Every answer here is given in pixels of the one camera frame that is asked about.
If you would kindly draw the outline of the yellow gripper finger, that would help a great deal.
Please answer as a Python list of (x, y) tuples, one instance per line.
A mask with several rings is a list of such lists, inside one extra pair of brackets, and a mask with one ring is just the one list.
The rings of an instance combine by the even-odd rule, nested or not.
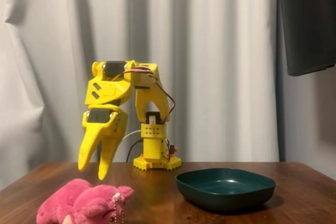
[(83, 172), (101, 142), (103, 124), (87, 124), (78, 155), (78, 170)]
[(98, 168), (98, 177), (100, 180), (105, 178), (122, 139), (123, 131), (115, 131), (110, 135), (103, 136)]

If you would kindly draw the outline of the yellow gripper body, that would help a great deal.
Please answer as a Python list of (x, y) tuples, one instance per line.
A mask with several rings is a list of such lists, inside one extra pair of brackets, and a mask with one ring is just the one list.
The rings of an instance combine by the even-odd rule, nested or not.
[(128, 115), (116, 105), (90, 105), (82, 118), (85, 131), (83, 140), (97, 141), (104, 137), (122, 139), (127, 121)]

